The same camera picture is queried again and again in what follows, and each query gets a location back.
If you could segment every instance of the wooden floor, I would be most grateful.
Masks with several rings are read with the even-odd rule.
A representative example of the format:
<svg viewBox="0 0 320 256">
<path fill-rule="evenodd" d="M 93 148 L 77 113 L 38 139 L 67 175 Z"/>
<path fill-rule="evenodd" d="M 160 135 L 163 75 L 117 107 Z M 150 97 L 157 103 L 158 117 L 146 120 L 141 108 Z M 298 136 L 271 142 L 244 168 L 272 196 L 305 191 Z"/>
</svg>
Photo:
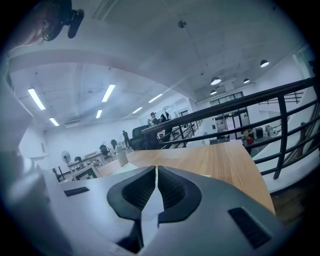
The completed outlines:
<svg viewBox="0 0 320 256">
<path fill-rule="evenodd" d="M 275 214 L 286 226 L 301 219 L 307 207 L 314 207 L 319 172 L 318 168 L 289 188 L 271 194 Z"/>
</svg>

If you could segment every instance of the grey plastic device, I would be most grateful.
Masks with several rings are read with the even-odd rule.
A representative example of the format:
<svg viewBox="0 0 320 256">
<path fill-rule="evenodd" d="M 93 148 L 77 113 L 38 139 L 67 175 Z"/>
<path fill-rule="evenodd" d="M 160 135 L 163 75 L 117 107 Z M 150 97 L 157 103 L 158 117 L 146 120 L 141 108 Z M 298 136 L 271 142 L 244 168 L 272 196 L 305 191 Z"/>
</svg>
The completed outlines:
<svg viewBox="0 0 320 256">
<path fill-rule="evenodd" d="M 44 254 L 269 255 L 284 231 L 270 211 L 234 186 L 159 166 L 164 212 L 144 246 L 140 216 L 155 188 L 154 166 L 66 183 L 15 154 L 1 155 L 0 167 L 17 170 L 1 175 L 6 210 Z"/>
</svg>

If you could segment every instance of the ceiling beam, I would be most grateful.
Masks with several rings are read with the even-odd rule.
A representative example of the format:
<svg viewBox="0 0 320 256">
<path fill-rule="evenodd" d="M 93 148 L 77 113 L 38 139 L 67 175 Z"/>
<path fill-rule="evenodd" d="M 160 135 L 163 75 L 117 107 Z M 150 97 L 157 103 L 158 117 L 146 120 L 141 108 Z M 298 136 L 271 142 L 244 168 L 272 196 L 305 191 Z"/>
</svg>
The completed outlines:
<svg viewBox="0 0 320 256">
<path fill-rule="evenodd" d="M 185 83 L 186 76 L 176 66 L 172 65 L 172 67 L 168 67 L 170 63 L 159 64 L 158 69 L 151 72 L 149 69 L 140 68 L 140 66 L 130 60 L 123 60 L 114 55 L 92 51 L 53 49 L 21 54 L 10 59 L 9 72 L 12 73 L 29 67 L 55 63 L 79 63 L 112 67 L 148 78 L 194 101 L 196 100 L 196 95 L 191 87 L 182 89 L 178 86 L 180 83 Z"/>
</svg>

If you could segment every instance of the bottle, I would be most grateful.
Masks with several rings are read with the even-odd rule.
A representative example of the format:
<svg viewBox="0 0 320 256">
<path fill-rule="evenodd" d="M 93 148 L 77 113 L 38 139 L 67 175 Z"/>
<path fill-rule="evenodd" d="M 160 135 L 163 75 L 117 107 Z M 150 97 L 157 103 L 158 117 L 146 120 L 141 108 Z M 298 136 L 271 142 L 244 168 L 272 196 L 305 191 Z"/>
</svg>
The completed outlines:
<svg viewBox="0 0 320 256">
<path fill-rule="evenodd" d="M 129 163 L 126 153 L 120 143 L 118 143 L 118 145 L 116 146 L 115 152 L 121 167 Z"/>
</svg>

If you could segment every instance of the wooden desk surface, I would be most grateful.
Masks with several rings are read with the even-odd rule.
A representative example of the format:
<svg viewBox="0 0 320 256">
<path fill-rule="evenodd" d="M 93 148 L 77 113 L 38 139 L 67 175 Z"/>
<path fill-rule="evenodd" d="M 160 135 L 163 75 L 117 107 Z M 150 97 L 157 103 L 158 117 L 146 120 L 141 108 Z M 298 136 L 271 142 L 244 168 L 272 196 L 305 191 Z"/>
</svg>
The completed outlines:
<svg viewBox="0 0 320 256">
<path fill-rule="evenodd" d="M 268 208 L 275 214 L 267 186 L 254 161 L 240 141 L 163 150 L 141 150 L 127 154 L 135 166 L 168 166 L 225 181 Z M 108 176 L 120 168 L 115 160 L 99 168 Z"/>
</svg>

